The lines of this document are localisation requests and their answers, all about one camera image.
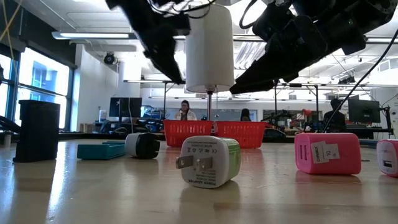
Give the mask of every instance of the person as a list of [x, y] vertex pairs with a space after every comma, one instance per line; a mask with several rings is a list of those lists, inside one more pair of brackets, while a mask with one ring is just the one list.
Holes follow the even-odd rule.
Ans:
[[325, 113], [323, 117], [325, 125], [331, 119], [329, 132], [342, 132], [346, 129], [345, 115], [339, 111], [341, 110], [340, 103], [341, 101], [339, 99], [332, 99], [330, 101], [330, 105], [333, 108], [333, 111]]
[[251, 121], [250, 120], [250, 111], [249, 109], [245, 108], [241, 111], [241, 121]]
[[196, 121], [196, 114], [190, 109], [189, 102], [184, 100], [181, 102], [181, 109], [174, 115], [174, 120], [179, 121]]

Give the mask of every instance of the window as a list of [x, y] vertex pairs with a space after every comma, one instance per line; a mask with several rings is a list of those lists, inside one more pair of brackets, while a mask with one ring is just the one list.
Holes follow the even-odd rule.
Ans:
[[4, 78], [10, 79], [11, 58], [0, 55], [0, 65], [4, 69]]
[[69, 67], [31, 49], [21, 54], [19, 83], [66, 96]]
[[59, 128], [65, 128], [70, 119], [67, 118], [67, 105], [71, 103], [71, 96], [68, 95], [71, 92], [68, 86], [70, 79], [72, 76], [68, 66], [26, 48], [21, 54], [15, 122], [21, 124], [18, 101], [37, 100], [60, 104]]
[[[65, 127], [65, 118], [66, 118], [66, 110], [67, 110], [67, 99], [64, 96], [54, 96], [46, 93], [39, 93], [37, 91], [29, 90], [26, 88], [18, 88], [18, 97], [17, 102], [19, 100], [37, 100], [44, 101], [50, 103], [58, 103], [61, 105], [60, 110], [60, 128]], [[21, 105], [17, 103], [17, 109], [15, 112], [15, 123], [21, 125], [21, 121], [19, 119]]]
[[0, 115], [1, 116], [6, 116], [7, 96], [8, 96], [8, 85], [3, 83], [0, 85]]

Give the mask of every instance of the label sticker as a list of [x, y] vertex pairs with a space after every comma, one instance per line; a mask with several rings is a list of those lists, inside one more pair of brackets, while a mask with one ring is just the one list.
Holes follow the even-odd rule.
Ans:
[[311, 144], [314, 164], [329, 162], [330, 159], [340, 159], [337, 144], [326, 144], [325, 141]]

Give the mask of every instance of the man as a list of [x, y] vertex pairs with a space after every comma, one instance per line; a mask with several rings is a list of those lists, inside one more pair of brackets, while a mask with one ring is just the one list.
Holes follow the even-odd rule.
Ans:
[[346, 129], [345, 115], [343, 113], [339, 112], [339, 110], [341, 110], [340, 103], [341, 103], [341, 101], [339, 99], [332, 99], [330, 101], [330, 105], [333, 108], [333, 111], [327, 112], [323, 117], [323, 122], [325, 125], [331, 119], [330, 126], [328, 129], [329, 133], [330, 132], [333, 132], [333, 133], [343, 132]]

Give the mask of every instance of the woman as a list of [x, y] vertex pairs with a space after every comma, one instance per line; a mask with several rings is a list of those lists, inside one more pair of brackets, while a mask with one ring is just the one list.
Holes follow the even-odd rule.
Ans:
[[247, 109], [247, 108], [242, 109], [241, 121], [251, 121], [250, 120], [250, 111], [249, 111], [249, 109]]
[[190, 110], [189, 102], [187, 100], [181, 102], [181, 109], [174, 115], [174, 120], [179, 120], [179, 121], [197, 120], [197, 116], [192, 110]]

